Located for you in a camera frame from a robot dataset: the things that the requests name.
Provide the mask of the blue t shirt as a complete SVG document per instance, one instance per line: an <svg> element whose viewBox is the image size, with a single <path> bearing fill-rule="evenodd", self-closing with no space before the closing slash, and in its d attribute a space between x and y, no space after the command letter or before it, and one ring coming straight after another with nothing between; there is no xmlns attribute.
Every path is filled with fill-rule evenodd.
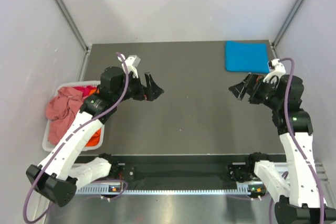
<svg viewBox="0 0 336 224"><path fill-rule="evenodd" d="M224 54L225 69L229 72L269 73L265 43L227 41Z"/></svg>

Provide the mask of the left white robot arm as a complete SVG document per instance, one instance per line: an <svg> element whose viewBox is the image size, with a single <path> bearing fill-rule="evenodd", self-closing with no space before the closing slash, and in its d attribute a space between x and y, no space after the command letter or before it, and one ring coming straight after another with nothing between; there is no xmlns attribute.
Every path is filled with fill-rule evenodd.
<svg viewBox="0 0 336 224"><path fill-rule="evenodd" d="M154 101L163 94L150 73L145 74L146 84L133 70L124 71L121 67L108 67L101 74L98 92L88 96L72 125L52 152L38 165L30 165L26 176L31 189L38 192L59 207L67 205L76 191L91 182L106 178L114 180L119 168L105 155L78 168L73 168L77 157L110 116L120 102L128 99Z"/></svg>

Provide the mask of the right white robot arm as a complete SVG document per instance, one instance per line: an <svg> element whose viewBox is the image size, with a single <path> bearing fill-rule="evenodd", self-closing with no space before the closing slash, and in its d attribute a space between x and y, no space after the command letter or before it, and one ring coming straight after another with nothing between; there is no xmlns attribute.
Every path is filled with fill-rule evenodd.
<svg viewBox="0 0 336 224"><path fill-rule="evenodd" d="M279 175L268 154L248 156L245 174L260 179L275 203L278 223L334 223L335 209L327 206L312 152L313 128L308 112L301 108L304 91L301 78L288 74L272 77L248 74L229 87L239 100L249 95L249 103L264 104L272 110L272 121L285 150L289 181Z"/></svg>

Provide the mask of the magenta t shirt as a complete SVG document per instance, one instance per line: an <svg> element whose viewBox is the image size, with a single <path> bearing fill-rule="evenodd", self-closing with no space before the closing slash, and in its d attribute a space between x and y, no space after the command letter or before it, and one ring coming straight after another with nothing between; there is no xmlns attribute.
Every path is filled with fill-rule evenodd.
<svg viewBox="0 0 336 224"><path fill-rule="evenodd" d="M82 92L82 96L85 98L97 91L97 86L75 86L74 89Z"/></svg>

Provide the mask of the orange t shirt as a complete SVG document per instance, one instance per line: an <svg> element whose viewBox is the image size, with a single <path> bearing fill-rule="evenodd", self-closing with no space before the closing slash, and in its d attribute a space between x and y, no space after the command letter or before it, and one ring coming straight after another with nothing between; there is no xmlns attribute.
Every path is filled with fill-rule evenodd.
<svg viewBox="0 0 336 224"><path fill-rule="evenodd" d="M98 87L89 86L89 95L98 93ZM89 142L86 144L86 147L95 147L100 142L101 129L97 130L95 134L90 138Z"/></svg>

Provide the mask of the white plastic laundry basket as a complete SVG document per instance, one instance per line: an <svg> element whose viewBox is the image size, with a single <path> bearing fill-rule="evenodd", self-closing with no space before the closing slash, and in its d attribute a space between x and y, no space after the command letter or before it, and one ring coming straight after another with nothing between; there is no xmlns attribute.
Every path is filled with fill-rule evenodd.
<svg viewBox="0 0 336 224"><path fill-rule="evenodd" d="M99 81L70 82L60 85L46 108L47 126L42 141L51 152L72 125L84 98L97 90Z"/></svg>

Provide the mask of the salmon pink t shirt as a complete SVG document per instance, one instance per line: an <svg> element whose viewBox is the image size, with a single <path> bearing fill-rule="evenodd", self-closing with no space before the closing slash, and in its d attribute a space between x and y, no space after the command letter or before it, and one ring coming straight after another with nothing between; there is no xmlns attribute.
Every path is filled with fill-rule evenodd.
<svg viewBox="0 0 336 224"><path fill-rule="evenodd" d="M82 92L73 87L61 87L49 101L46 118L50 120L48 141L52 145L57 145L68 131L82 104Z"/></svg>

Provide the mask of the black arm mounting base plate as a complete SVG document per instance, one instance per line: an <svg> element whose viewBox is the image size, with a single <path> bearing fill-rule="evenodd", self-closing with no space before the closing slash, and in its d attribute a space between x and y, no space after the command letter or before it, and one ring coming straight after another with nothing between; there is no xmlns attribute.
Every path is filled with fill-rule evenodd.
<svg viewBox="0 0 336 224"><path fill-rule="evenodd" d="M232 189L234 182L260 181L248 154L109 155L108 179L132 189Z"/></svg>

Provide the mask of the aluminium front frame rail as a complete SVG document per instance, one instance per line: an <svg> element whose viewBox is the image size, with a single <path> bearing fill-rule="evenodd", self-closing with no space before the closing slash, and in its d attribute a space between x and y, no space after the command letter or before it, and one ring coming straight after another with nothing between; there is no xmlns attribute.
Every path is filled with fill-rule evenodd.
<svg viewBox="0 0 336 224"><path fill-rule="evenodd" d="M315 163L316 165L316 172L317 172L317 175L319 176L319 178L324 182L326 183L329 179L328 179L328 176L325 172L325 169L324 169L324 166L321 162L317 162ZM285 163L282 162L282 163L277 163L276 164L276 167L277 167L277 170L279 173L281 172L284 172L286 169L285 169Z"/></svg>

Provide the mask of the left aluminium frame post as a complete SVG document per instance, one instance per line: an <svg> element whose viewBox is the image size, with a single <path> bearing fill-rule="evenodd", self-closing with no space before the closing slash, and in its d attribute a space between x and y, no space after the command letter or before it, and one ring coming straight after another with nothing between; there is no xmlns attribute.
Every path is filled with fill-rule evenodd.
<svg viewBox="0 0 336 224"><path fill-rule="evenodd" d="M83 36L81 35L77 25L75 24L68 8L66 7L63 0L54 0L56 6L60 10L62 16L64 17L67 25L69 26L70 30L72 31L73 35L75 36L77 42L81 46L81 48L84 50L84 52L88 52L89 46L85 42Z"/></svg>

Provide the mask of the aluminium frame post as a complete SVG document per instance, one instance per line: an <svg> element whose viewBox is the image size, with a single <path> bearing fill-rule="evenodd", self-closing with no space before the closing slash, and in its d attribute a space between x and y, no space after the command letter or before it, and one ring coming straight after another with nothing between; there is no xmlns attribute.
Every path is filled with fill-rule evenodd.
<svg viewBox="0 0 336 224"><path fill-rule="evenodd" d="M280 41L282 40L283 36L285 35L286 31L288 30L289 26L291 25L292 21L294 20L295 16L297 15L297 12L303 5L305 0L295 0L289 13L287 14L284 22L282 23L279 31L277 32L275 39L273 42L270 43L273 50L277 48Z"/></svg>
<svg viewBox="0 0 336 224"><path fill-rule="evenodd" d="M64 17L67 25L69 26L70 30L72 31L73 35L75 36L77 42L81 46L81 48L84 50L84 52L88 52L89 46L85 42L83 36L81 35L77 25L75 24L68 8L66 7L63 0L54 0L56 6L60 10L62 16Z"/></svg>

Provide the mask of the right aluminium frame post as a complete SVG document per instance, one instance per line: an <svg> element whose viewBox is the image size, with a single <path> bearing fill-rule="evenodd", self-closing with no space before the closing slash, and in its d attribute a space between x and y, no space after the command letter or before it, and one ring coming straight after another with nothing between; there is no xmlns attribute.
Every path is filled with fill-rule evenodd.
<svg viewBox="0 0 336 224"><path fill-rule="evenodd" d="M305 0L295 0L289 13L287 14L284 22L282 23L279 31L277 32L275 39L273 42L270 43L273 50L277 48L280 41L282 40L283 36L285 35L286 31L288 30L289 26L291 25L292 21L294 20L295 16L297 15L297 12L303 5Z"/></svg>

